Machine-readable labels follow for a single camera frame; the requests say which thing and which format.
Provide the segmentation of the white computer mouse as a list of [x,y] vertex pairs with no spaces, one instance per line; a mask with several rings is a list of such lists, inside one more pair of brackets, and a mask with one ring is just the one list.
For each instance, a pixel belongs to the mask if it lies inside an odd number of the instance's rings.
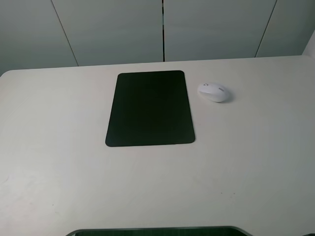
[[198,86],[200,95],[212,102],[228,102],[232,95],[228,89],[217,83],[202,83]]

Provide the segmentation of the black mouse pad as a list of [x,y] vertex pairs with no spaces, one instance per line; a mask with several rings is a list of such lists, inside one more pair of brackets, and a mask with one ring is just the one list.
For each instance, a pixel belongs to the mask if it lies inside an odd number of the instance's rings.
[[117,76],[105,144],[135,147],[190,144],[195,132],[181,70]]

